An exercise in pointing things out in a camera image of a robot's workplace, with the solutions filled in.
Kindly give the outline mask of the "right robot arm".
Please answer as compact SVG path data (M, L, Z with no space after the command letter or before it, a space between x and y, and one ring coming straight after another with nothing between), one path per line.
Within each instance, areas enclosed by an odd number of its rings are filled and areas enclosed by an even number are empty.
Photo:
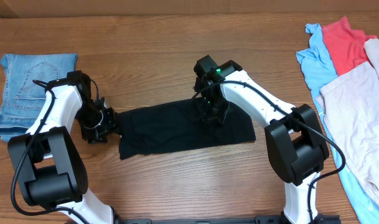
M284 182L286 202L280 216L257 222L327 223L316 209L316 179L321 176L329 150L317 115L309 105L296 107L273 96L236 62L217 65L206 55L194 66L196 94L207 124L222 124L228 107L237 105L263 129L271 167Z

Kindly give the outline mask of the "black t-shirt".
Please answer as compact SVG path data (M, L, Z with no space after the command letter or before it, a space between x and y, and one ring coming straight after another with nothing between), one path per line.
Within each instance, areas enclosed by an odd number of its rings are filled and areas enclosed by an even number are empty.
M120 159L256 140L250 116L234 103L228 104L222 123L209 111L207 102L196 98L120 113Z

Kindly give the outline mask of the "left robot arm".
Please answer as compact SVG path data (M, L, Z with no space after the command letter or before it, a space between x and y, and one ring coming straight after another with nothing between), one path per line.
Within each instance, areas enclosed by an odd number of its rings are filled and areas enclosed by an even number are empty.
M11 202L25 216L61 212L75 223L119 223L115 209L88 188L85 165L70 136L78 121L88 143L119 134L118 115L104 98L91 97L95 82L80 70L65 78L33 81L45 90L45 103L25 134L7 145L14 167Z

